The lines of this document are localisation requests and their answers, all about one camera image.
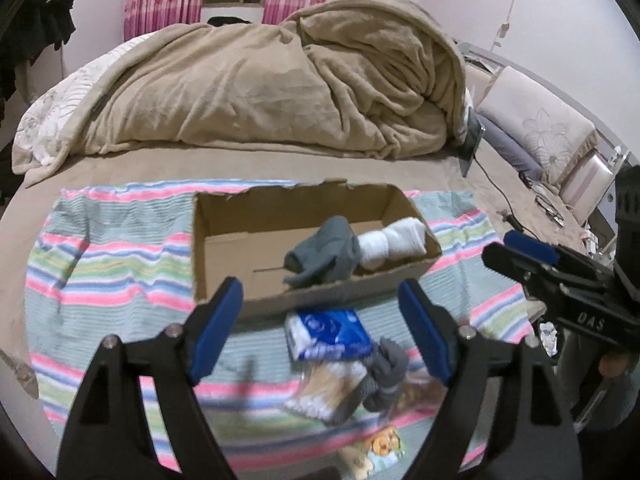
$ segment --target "brown cardboard box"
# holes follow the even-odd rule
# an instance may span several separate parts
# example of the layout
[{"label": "brown cardboard box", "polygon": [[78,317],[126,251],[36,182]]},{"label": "brown cardboard box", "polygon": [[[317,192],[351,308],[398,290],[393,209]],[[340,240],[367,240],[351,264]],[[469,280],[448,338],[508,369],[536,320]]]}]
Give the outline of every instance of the brown cardboard box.
[{"label": "brown cardboard box", "polygon": [[244,286],[241,317],[345,301],[395,290],[423,275],[442,254],[427,227],[427,255],[387,262],[375,272],[356,268],[343,282],[288,290],[284,256],[331,216],[342,215],[358,235],[411,216],[424,222],[402,191],[390,184],[326,181],[292,187],[258,186],[238,194],[194,197],[193,279],[197,303],[208,301],[226,276]]}]

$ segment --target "striped towel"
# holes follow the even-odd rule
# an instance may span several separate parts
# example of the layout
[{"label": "striped towel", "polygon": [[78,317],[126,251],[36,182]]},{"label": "striped towel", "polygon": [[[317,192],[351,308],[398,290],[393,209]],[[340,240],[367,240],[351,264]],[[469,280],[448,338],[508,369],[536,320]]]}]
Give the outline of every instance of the striped towel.
[{"label": "striped towel", "polygon": [[[40,398],[62,433],[82,374],[101,339],[155,336],[183,322],[194,306],[191,290],[191,215],[195,191],[238,192],[283,181],[190,180],[63,190],[31,251],[26,279],[26,327]],[[518,341],[532,332],[520,285],[487,269],[482,248],[498,240],[469,192],[408,192],[437,236],[443,255],[420,284],[434,303],[484,334]],[[410,367],[424,367],[393,294],[352,305],[373,339],[401,344]],[[212,431],[243,479],[293,478],[337,464],[337,449],[388,420],[360,408],[339,428],[280,409],[298,389],[300,370],[289,359],[284,316],[239,321],[213,374],[196,387]],[[161,462],[177,468],[158,409],[153,381],[143,397]],[[468,451],[479,456],[490,430],[497,386],[488,387]],[[399,478],[429,431],[433,410],[392,421],[409,460],[380,473]]]}]

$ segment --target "blue tissue package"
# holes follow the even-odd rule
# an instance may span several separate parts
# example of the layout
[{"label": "blue tissue package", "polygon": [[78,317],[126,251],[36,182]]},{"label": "blue tissue package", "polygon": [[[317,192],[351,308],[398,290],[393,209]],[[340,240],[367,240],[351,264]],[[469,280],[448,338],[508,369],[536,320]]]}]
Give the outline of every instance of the blue tissue package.
[{"label": "blue tissue package", "polygon": [[373,352],[369,334],[353,310],[299,310],[285,321],[289,350],[297,361],[344,361]]}]

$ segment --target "white sock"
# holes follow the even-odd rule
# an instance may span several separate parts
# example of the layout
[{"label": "white sock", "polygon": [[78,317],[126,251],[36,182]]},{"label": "white sock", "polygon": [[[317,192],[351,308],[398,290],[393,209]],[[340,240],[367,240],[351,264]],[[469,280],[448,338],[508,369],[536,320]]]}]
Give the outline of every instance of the white sock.
[{"label": "white sock", "polygon": [[425,225],[417,218],[403,218],[393,222],[380,231],[369,231],[358,236],[363,269],[375,270],[385,260],[396,262],[408,256],[422,256],[427,253],[424,247]]}]

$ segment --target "power cord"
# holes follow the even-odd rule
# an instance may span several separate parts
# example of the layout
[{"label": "power cord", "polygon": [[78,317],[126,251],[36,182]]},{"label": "power cord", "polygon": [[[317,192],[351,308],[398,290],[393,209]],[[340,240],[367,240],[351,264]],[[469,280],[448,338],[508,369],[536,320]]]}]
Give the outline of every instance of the power cord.
[{"label": "power cord", "polygon": [[489,176],[489,174],[487,173],[487,171],[485,170],[485,168],[482,166],[482,164],[480,164],[480,161],[478,160],[478,158],[474,155],[474,160],[476,162],[476,164],[478,164],[478,166],[480,167],[480,169],[482,170],[482,172],[484,173],[484,176],[487,177],[488,181],[492,184],[492,186],[495,187],[495,189],[497,189],[500,194],[504,197],[504,199],[507,201],[507,205],[509,206],[509,210],[511,211],[511,216],[513,216],[513,219],[522,226],[522,228],[527,232],[530,233],[531,236],[533,236],[536,240],[540,241],[540,238],[538,238],[538,236],[535,234],[535,232],[533,232],[531,229],[529,229],[528,227],[526,227],[524,224],[522,224],[522,222],[520,222],[517,218],[516,218],[516,214],[513,211],[513,206],[511,206],[511,202],[509,202],[509,199],[507,198],[507,196],[505,195],[504,191],[501,190],[498,185],[491,180],[491,177]]}]

